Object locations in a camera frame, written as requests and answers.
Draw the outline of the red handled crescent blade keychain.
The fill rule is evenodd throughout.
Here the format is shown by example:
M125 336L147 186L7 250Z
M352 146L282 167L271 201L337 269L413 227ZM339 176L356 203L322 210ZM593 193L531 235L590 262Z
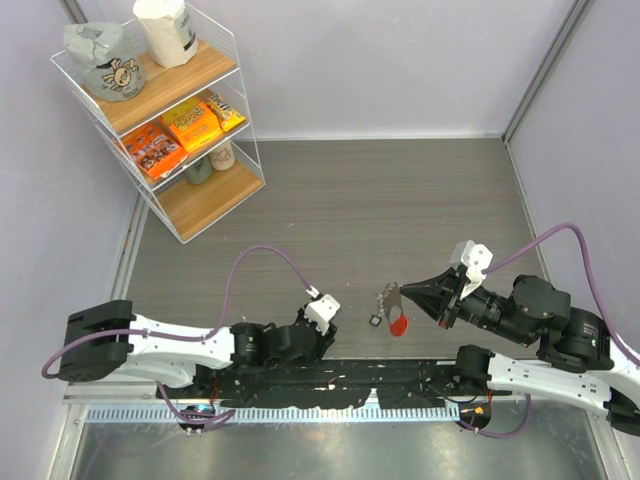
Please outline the red handled crescent blade keychain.
M377 302L379 316L387 322L390 334L403 336L408 328L408 317L404 312L400 286L397 283L387 284L378 294Z

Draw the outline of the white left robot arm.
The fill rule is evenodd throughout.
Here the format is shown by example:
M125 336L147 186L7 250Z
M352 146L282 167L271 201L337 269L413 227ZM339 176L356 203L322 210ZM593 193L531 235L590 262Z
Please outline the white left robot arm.
M200 398L213 388L211 370L321 359L334 342L339 310L335 298L322 295L302 307L290 325L241 322L211 336L203 328L136 314L130 301L114 300L68 318L57 377L79 383L117 373Z

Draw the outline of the green bottle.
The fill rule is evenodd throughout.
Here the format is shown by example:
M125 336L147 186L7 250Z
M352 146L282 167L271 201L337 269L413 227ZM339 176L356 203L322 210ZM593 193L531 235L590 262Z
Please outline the green bottle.
M189 184L200 185L211 177L212 172L211 162L205 155L185 169L185 177Z

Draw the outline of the beige cup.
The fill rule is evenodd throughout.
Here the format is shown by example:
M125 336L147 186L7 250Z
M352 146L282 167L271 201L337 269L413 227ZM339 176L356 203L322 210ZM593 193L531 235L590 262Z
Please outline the beige cup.
M225 142L220 143L207 154L207 158L209 159L211 167L215 171L229 170L235 164L235 154L232 142L230 140L226 140Z

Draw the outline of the yellow candy bag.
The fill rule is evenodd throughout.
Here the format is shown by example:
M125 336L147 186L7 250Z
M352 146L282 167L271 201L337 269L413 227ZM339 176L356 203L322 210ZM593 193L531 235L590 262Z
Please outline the yellow candy bag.
M205 100L206 106L216 115L222 130L229 133L246 121L246 117L229 105L222 96L213 94Z

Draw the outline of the orange yellow snack box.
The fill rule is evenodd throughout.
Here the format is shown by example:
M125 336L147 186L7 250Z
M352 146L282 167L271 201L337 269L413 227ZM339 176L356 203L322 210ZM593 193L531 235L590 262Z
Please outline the orange yellow snack box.
M167 110L159 121L188 154L224 135L216 115L198 97L190 97Z

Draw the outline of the white paper bag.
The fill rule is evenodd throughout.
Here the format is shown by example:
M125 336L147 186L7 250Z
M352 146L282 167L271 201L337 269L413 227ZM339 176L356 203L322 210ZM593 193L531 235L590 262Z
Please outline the white paper bag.
M164 68L186 64L197 52L198 40L186 3L182 0L138 0L133 14L153 60Z

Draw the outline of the grey paper bag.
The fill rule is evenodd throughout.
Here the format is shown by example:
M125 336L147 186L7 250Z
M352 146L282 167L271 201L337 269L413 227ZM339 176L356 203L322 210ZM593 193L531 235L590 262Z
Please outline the grey paper bag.
M63 45L85 86L100 100L129 100L146 83L144 68L121 24L67 25L63 31Z

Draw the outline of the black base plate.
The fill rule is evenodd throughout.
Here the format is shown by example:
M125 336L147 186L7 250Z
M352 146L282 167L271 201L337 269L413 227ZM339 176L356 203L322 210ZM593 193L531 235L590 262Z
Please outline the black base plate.
M383 409L442 406L488 388L464 380L452 363L426 359L322 360L274 367L198 366L193 383L166 389L172 400L217 400L227 408L360 408L375 393Z

